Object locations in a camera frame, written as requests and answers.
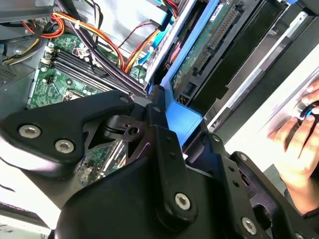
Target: black wire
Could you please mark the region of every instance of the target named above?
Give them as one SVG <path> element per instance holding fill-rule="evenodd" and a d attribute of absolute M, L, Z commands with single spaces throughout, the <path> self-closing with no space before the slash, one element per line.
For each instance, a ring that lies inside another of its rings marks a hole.
<path fill-rule="evenodd" d="M 71 14 L 77 19 L 81 19 L 76 8 L 71 0 L 57 0 L 57 4 L 60 6 L 63 12 L 66 14 Z M 88 31 L 83 29 L 76 29 L 73 24 L 71 24 L 72 30 L 76 33 L 83 44 L 89 48 L 93 49 L 92 54 L 99 61 L 102 67 L 105 69 L 110 76 L 122 81 L 122 83 L 136 96 L 145 96 L 142 84 L 138 83 L 134 78 L 123 72 L 121 69 L 116 67 L 109 59 L 106 58 L 103 53 L 97 49 L 92 37 L 89 35 Z"/>
<path fill-rule="evenodd" d="M 34 39 L 34 35 L 21 36 L 16 38 L 0 40 L 0 44 L 6 45 L 6 44 L 17 43 L 17 42 L 30 41 L 32 39 Z"/>
<path fill-rule="evenodd" d="M 24 27 L 21 23 L 15 24 L 12 22 L 2 22 L 0 25 L 5 27 Z"/>

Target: orange wire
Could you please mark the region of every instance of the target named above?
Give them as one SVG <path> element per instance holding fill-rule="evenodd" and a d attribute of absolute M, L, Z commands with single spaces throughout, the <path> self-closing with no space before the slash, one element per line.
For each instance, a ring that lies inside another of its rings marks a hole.
<path fill-rule="evenodd" d="M 59 29 L 53 33 L 43 33 L 40 36 L 43 38 L 56 38 L 60 37 L 64 34 L 65 31 L 65 24 L 62 19 L 57 19 L 54 15 L 51 15 L 51 17 L 57 22 Z M 35 34 L 34 30 L 29 27 L 24 21 L 22 21 L 23 26 L 32 34 Z"/>

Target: finger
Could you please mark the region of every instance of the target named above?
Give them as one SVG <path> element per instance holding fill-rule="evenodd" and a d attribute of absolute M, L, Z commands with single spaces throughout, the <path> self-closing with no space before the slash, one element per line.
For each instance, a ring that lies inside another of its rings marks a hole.
<path fill-rule="evenodd" d="M 303 97 L 301 99 L 301 101 L 305 104 L 305 105 L 309 105 L 313 102 L 319 101 L 319 90 L 313 91 L 311 94 Z"/>
<path fill-rule="evenodd" d="M 276 137 L 276 134 L 277 134 L 278 131 L 275 131 L 275 132 L 272 132 L 270 135 L 268 135 L 268 139 L 270 139 L 271 141 L 274 141 L 275 140 L 275 137 Z"/>
<path fill-rule="evenodd" d="M 313 112 L 315 115 L 319 115 L 319 106 L 314 107 L 314 108 L 312 109 L 312 112 Z"/>
<path fill-rule="evenodd" d="M 286 150 L 286 139 L 289 136 L 291 130 L 294 128 L 295 124 L 297 123 L 297 118 L 291 118 L 288 120 L 277 132 L 276 136 L 274 137 L 274 143 L 280 145 L 283 150 Z"/>
<path fill-rule="evenodd" d="M 318 164 L 319 157 L 319 123 L 315 126 L 313 133 L 306 142 L 300 154 L 300 163 L 305 167 L 304 170 L 310 170 Z"/>
<path fill-rule="evenodd" d="M 313 91 L 319 90 L 319 79 L 309 85 L 306 89 L 307 92 L 311 93 Z"/>
<path fill-rule="evenodd" d="M 314 121 L 314 116 L 307 116 L 301 126 L 297 129 L 287 148 L 287 154 L 289 154 L 290 157 L 299 158 Z"/>

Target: silver screw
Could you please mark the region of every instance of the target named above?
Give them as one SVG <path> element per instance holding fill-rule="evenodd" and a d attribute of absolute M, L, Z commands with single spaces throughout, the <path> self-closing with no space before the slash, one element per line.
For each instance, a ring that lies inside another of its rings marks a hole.
<path fill-rule="evenodd" d="M 160 112 L 160 109 L 157 106 L 153 106 L 153 109 L 157 112 Z"/>
<path fill-rule="evenodd" d="M 295 235 L 297 239 L 305 239 L 300 233 L 296 233 Z"/>
<path fill-rule="evenodd" d="M 126 99 L 125 97 L 120 97 L 120 100 L 123 101 L 123 102 L 125 102 L 125 103 L 128 103 L 128 102 L 129 102 L 129 100 Z"/>
<path fill-rule="evenodd" d="M 190 209 L 190 200 L 183 193 L 177 193 L 175 195 L 175 202 L 181 209 L 183 209 L 185 211 Z"/>
<path fill-rule="evenodd" d="M 55 148 L 61 153 L 71 153 L 74 150 L 74 144 L 66 139 L 61 139 L 55 143 Z"/>
<path fill-rule="evenodd" d="M 217 141 L 217 142 L 220 142 L 220 139 L 219 139 L 217 136 L 215 136 L 215 135 L 213 135 L 213 139 L 214 139 L 215 141 Z"/>
<path fill-rule="evenodd" d="M 37 138 L 40 136 L 41 130 L 37 126 L 26 124 L 19 128 L 19 134 L 25 138 Z"/>
<path fill-rule="evenodd" d="M 54 31 L 57 31 L 59 29 L 59 26 L 58 25 L 53 25 L 53 30 Z"/>
<path fill-rule="evenodd" d="M 240 154 L 240 157 L 242 158 L 242 160 L 247 161 L 248 158 L 244 155 L 244 154 Z"/>
<path fill-rule="evenodd" d="M 241 222 L 244 228 L 246 229 L 246 231 L 248 231 L 251 235 L 256 235 L 257 233 L 256 226 L 249 218 L 243 217 Z"/>

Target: blue plastic bracket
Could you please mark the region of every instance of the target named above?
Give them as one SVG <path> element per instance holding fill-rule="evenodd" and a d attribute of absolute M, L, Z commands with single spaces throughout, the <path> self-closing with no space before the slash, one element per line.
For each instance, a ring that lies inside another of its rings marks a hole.
<path fill-rule="evenodd" d="M 166 100 L 166 118 L 169 129 L 177 134 L 179 144 L 182 146 L 190 135 L 194 132 L 196 127 L 202 121 L 202 116 L 187 108 L 186 106 L 175 101 L 173 95 L 173 89 L 171 86 L 171 80 L 176 74 L 177 70 L 183 63 L 185 57 L 193 47 L 196 39 L 199 37 L 201 31 L 204 29 L 206 23 L 209 21 L 213 14 L 219 0 L 211 0 L 207 4 L 203 14 L 199 18 L 196 26 L 189 35 L 186 43 L 175 59 L 174 63 L 170 67 L 168 73 L 162 80 L 161 86 L 165 88 L 165 100 Z"/>

